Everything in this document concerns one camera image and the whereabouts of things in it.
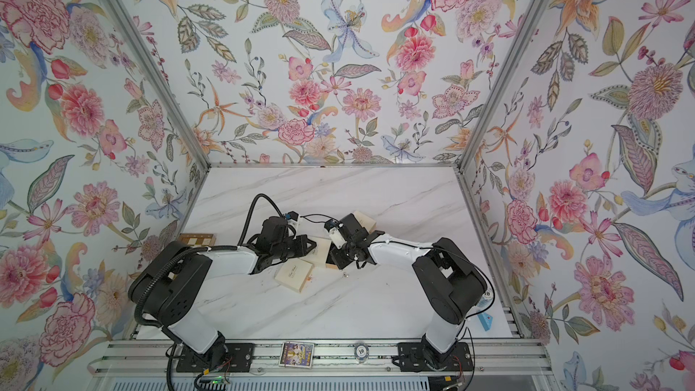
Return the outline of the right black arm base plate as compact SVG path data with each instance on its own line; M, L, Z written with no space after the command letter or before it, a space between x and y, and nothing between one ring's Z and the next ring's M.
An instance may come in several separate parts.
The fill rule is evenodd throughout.
M445 353L440 353L426 341L399 342L392 364L401 372L472 372L474 358L469 345L455 342Z

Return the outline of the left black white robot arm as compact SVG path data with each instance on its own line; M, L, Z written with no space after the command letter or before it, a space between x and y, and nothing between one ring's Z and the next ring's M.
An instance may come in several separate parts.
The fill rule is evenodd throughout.
M191 246L173 241L142 271L128 291L134 318L156 327L177 344L217 361L224 335L195 307L205 282L230 275L256 275L313 252L317 243L298 235L290 219L272 216L249 243Z

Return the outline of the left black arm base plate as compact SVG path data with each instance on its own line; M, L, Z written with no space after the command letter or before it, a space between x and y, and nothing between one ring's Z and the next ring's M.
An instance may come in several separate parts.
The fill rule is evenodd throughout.
M205 354L198 354L184 345L179 355L177 373L231 372L248 373L253 362L253 343L229 343L213 345Z

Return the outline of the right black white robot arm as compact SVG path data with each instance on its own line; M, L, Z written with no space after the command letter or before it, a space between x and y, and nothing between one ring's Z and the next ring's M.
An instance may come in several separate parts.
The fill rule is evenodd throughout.
M350 214L324 223L331 240L329 262L343 270L351 264L387 265L414 272L434 311L423 342L430 353L447 356L472 309L490 284L486 275L449 238L434 243L397 239L383 231L369 231Z

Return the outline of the cream drawer jewelry box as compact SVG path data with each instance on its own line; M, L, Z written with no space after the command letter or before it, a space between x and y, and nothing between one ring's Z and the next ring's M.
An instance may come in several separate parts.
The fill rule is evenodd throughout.
M275 274L274 280L295 293L301 293L311 276L314 264L293 258L285 262Z

